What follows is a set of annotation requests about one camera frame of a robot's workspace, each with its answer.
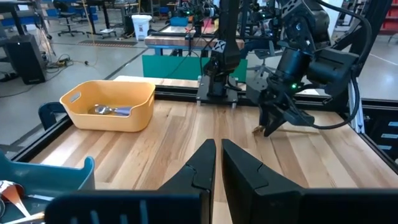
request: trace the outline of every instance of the black aluminum frame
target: black aluminum frame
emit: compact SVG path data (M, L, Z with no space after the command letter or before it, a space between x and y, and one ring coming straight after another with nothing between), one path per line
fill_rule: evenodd
M192 87L157 85L155 89L155 99L196 102L197 91L198 88ZM240 91L238 93L238 97L238 106L257 106L246 98L245 91ZM337 112L342 118L345 118L348 108L345 107L345 110L337 111L333 105L323 104L323 102L327 99L327 96L295 96L297 106L301 110L333 111ZM392 116L394 114L398 114L398 101L363 99L363 111L365 115L373 118ZM66 115L50 128L48 128L44 134L41 135L41 137L18 152L14 157L11 158L11 160L18 162L29 162L38 153L44 150L52 141L56 140L72 124L73 123L71 119ZM396 174L398 174L398 165L383 150L379 149L377 144L368 135L359 134L359 136Z

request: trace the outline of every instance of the workbench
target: workbench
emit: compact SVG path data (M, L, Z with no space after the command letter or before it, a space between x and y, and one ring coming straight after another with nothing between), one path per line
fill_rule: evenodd
M159 32L164 32L164 33L186 33L187 29L191 29L191 25L188 25L188 27L176 27L176 26L168 26L165 29L159 31ZM216 31L214 26L209 26L202 27L202 34L213 34ZM195 33L195 30L191 30L190 33L193 35ZM206 47L206 43L211 41L211 38L198 38L194 37L192 40L192 46L191 49L193 50L211 50L211 47L214 46L214 44L217 41L217 38L213 39L209 43L209 47L206 49L203 49ZM148 37L145 38L144 40L145 44L152 49L155 49L155 54L156 55L163 55L163 49L180 49L180 50L189 50L189 41L185 40L184 37L164 37L164 36L154 36L154 35L149 35ZM242 49L244 47L244 41L241 39L237 39L236 43L238 44L239 49Z
M118 80L198 86L198 82L190 80L142 77L118 77ZM336 113L307 112L320 125L342 121ZM85 157L92 156L97 189L157 189L206 139L215 139L215 224L231 223L221 175L220 147L224 138L305 188L398 187L397 174L375 153L374 146L348 125L319 131L285 123L282 129L265 138L252 134L258 119L259 109L255 106L238 106L232 110L229 106L156 100L153 117L141 132L89 131L71 125L31 162L82 167Z

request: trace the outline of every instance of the black cable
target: black cable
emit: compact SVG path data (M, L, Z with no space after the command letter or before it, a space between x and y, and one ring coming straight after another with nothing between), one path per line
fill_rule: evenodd
M49 69L56 69L56 71L50 72ZM59 70L60 70L59 67L57 67L57 68L47 68L47 73L48 74L57 73L57 72L59 72Z
M187 59L187 57L190 55L190 53L193 52L193 49L198 45L199 40L202 38L203 33L204 33L204 31L200 34L198 40L195 42L195 45L192 47L192 49L190 49L188 51L188 54L181 60L181 62L175 67L175 69L163 78L170 77L171 75L174 74L175 71L177 71L177 69L181 66L181 64L185 61L185 59Z
M194 53L197 57L199 57L199 55L198 55L198 53L196 53L196 52L191 52L191 53Z
M357 113L358 110L359 110L359 101L360 101L360 99L359 99L359 87L358 87L358 83L356 82L356 80L355 80L355 79L353 79L353 80L354 80L354 81L353 81L353 86L354 86L354 91L355 91L355 104L354 104L353 112L348 116L348 118L347 118L346 120L344 120L343 122L338 123L338 124L333 124L333 125L329 125L329 126L319 126L319 125L316 125L316 124L312 124L311 122L307 121L307 120L304 118L303 114L302 114L302 113L300 112L300 110L297 108L297 106L296 106L296 104L293 102L292 98L291 98L287 93L285 93L285 96L286 96L286 98L287 98L287 101L289 102L289 104L290 104L291 107L293 108L293 110L295 110L295 112L298 114L298 116L299 116L305 123L307 123L310 127L313 127L313 128L319 129L319 130L329 130L329 129L340 128L340 127L342 127L342 126L348 124L349 122L351 122L351 121L355 118L356 113Z
M209 46L209 44L210 44L214 39L216 39L217 35L218 35L218 32L216 31L216 32L214 33L214 37L212 37L212 38L210 39L210 41L207 41L207 40L205 40L205 38L202 38L202 39L205 40L205 42L206 42L206 45L205 45L205 47L203 48L203 50L205 50L205 49ZM203 64L202 64L201 59L202 59L202 56L199 58L199 66L200 66L200 75L203 77Z
M357 19L359 19L361 21L361 23L364 25L364 29L366 31L366 36L365 36L366 41L365 41L365 46L363 48L363 51L361 52L361 55L359 55L357 65L360 65L361 63L363 63L366 60L366 57L367 57L366 52L370 52L371 51L371 47L372 47L372 43L371 43L372 27L371 27L371 24L369 23L369 21L367 19L365 19L365 17L363 17L361 15L358 15L358 14L356 14L354 12L351 12L351 11L349 11L347 9L342 9L340 7L332 6L331 4L328 4L328 3L326 3L326 2L324 2L322 0L314 0L314 1L316 1L320 5L325 6L325 7L329 8L329 9L332 9L334 11L338 11L340 13L344 13L344 14L353 16L353 17L355 17L355 18L357 18Z
M232 89L235 91L242 91L242 88L232 85L232 83L229 81L229 77L227 78L226 82L228 84L228 86L226 86L226 88L229 88L229 89Z
M61 74L62 71L64 71L66 68L68 68L69 66L72 66L72 65L67 65L66 67L64 67L64 68L62 68L62 69L59 69L59 68L58 68L58 70L57 70L58 73L55 74L55 75L53 75L53 76L52 76L51 78L49 78L48 80L46 80L46 82L51 81L53 78L55 78L55 77L57 77L59 74ZM12 96L17 96L17 95L20 95L20 94L23 94L23 93L27 93L27 92L31 91L31 89L33 89L33 88L36 87L37 85L39 85L39 84L32 85L32 86L31 86L30 88L28 88L27 90L24 90L24 91L19 92L19 93L10 94L10 95L6 95L6 96L0 96L0 99L1 99L1 98L12 97Z

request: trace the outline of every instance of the concrete floor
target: concrete floor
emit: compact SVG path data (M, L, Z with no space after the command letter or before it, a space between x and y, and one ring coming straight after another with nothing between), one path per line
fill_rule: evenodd
M111 22L120 20L118 11L110 11L109 15ZM96 23L98 30L104 28L101 12L99 12L99 16L99 22ZM26 91L32 86L24 85L20 78L0 83L0 148L7 151L16 151L26 146L42 133L43 130L39 126L40 120L37 116L37 110L43 103L58 101L67 91L77 84L88 80L102 80L104 78L112 80L119 75L142 76L141 55L154 54L154 50L147 49L143 41L138 42L133 48L77 45L82 40L90 39L82 34L77 34L74 37L65 34L58 37L57 32L65 29L65 27L57 23L57 21L52 21L49 27L49 31L53 36L53 49L57 57L62 54L68 54L72 60L87 60L93 66L88 67L82 63L75 63L73 66L62 70L50 81L36 85L28 92L16 96L1 98L2 96ZM153 29L161 29L163 26L163 21L152 24ZM76 29L82 31L90 30L87 24L77 25ZM4 55L4 52L0 50L0 57L2 55ZM363 98L398 100L398 89L395 88L398 85L397 55L398 45L387 45L387 39L383 37L377 39L359 78ZM261 63L254 54L249 54L248 60L248 67ZM278 61L279 57L269 58L266 64L270 67L276 67ZM10 69L11 67L8 63L0 63L0 71L9 72ZM48 78L51 78L54 74L56 73L49 74ZM252 76L253 72L248 72L248 77Z

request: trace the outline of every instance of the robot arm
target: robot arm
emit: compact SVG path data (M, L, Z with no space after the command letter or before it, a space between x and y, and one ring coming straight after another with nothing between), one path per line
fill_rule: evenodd
M292 96L308 89L324 89L331 97L348 86L358 55L331 48L329 17L316 0L281 1L287 38L275 73L266 80L247 82L246 96L260 107L259 125L269 136L286 121L314 126L315 118L298 110ZM302 78L312 83L304 85Z

